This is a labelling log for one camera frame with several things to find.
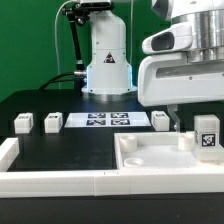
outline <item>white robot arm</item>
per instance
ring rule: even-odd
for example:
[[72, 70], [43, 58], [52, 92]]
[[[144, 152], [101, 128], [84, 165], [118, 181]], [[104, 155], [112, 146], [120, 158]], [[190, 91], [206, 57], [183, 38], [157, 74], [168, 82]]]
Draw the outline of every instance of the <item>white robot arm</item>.
[[[173, 25], [171, 28], [147, 38], [142, 45], [143, 52], [156, 54], [185, 51], [191, 48], [195, 42], [195, 24], [192, 25], [195, 19], [194, 14], [222, 9], [224, 9], [222, 0], [152, 0], [152, 10], [162, 19], [171, 20]], [[189, 20], [176, 23], [178, 18], [186, 15], [189, 17], [191, 14]]]
[[143, 51], [151, 56], [139, 68], [139, 102], [155, 106], [223, 100], [224, 1], [152, 3], [162, 18], [170, 15], [172, 25], [143, 42]]
[[118, 101], [136, 97], [132, 68], [126, 60], [125, 23], [111, 12], [113, 7], [111, 0], [79, 0], [64, 13], [73, 13], [73, 26], [87, 20], [91, 24], [92, 61], [87, 67], [87, 85], [82, 88], [86, 98]]

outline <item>white cylindrical housing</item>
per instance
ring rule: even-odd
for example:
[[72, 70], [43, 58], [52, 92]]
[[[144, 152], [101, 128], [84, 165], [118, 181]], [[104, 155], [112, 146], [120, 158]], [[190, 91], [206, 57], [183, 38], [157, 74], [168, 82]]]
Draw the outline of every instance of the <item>white cylindrical housing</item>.
[[126, 27], [111, 11], [91, 14], [92, 62], [87, 69], [91, 94], [123, 94], [132, 91], [132, 69], [126, 60]]

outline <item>small white cube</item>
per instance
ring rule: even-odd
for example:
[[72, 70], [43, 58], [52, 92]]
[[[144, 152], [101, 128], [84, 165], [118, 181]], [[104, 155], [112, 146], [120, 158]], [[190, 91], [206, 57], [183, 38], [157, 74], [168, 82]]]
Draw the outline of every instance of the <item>small white cube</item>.
[[33, 114], [22, 113], [14, 121], [16, 134], [28, 134], [33, 127]]
[[170, 118], [164, 111], [153, 111], [151, 115], [151, 122], [156, 131], [170, 130]]
[[199, 149], [216, 149], [219, 147], [220, 121], [215, 115], [194, 117], [196, 145]]
[[62, 113], [50, 113], [44, 120], [45, 133], [59, 133], [62, 125]]

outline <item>black cable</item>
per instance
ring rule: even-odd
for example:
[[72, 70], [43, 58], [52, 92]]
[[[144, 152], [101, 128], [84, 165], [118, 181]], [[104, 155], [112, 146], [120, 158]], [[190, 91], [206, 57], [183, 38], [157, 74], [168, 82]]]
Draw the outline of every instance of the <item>black cable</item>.
[[58, 76], [55, 76], [53, 78], [51, 78], [50, 80], [48, 80], [46, 83], [44, 83], [40, 88], [39, 90], [44, 90], [51, 82], [55, 81], [55, 80], [58, 80], [58, 79], [61, 79], [63, 77], [67, 77], [67, 76], [74, 76], [74, 73], [72, 72], [68, 72], [68, 73], [63, 73], [61, 75], [58, 75]]
[[75, 79], [64, 79], [64, 80], [55, 80], [55, 81], [49, 81], [47, 83], [45, 83], [44, 85], [42, 85], [39, 90], [45, 90], [50, 84], [53, 83], [62, 83], [62, 82], [74, 82]]

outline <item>green wall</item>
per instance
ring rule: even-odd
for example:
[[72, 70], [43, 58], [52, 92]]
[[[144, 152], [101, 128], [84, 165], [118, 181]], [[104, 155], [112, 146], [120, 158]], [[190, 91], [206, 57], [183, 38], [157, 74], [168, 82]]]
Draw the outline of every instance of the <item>green wall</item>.
[[[2, 1], [0, 8], [0, 100], [15, 91], [37, 89], [57, 75], [54, 47], [54, 20], [64, 0]], [[133, 70], [136, 82], [141, 60], [142, 41], [165, 29], [168, 24], [150, 11], [150, 0], [137, 0], [134, 5]], [[116, 3], [114, 14], [127, 25], [127, 57], [130, 53], [130, 3]], [[79, 28], [82, 55], [86, 65], [91, 60], [90, 27]], [[74, 52], [69, 23], [59, 19], [59, 46], [62, 72], [73, 71]], [[71, 88], [72, 84], [63, 86]]]

